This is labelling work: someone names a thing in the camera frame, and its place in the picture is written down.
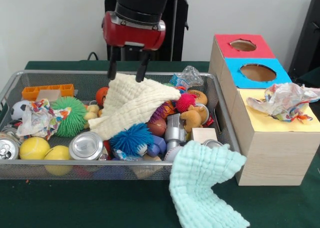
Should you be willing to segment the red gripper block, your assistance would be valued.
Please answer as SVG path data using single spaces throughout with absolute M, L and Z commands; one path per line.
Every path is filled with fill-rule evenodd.
M 134 46 L 145 51 L 140 67 L 137 69 L 135 80 L 142 82 L 151 59 L 151 52 L 158 50 L 166 35 L 166 25 L 160 21 L 155 26 L 135 24 L 119 18 L 115 12 L 106 12 L 103 19 L 103 37 L 110 45 L 108 78 L 114 80 L 117 74 L 118 47 Z

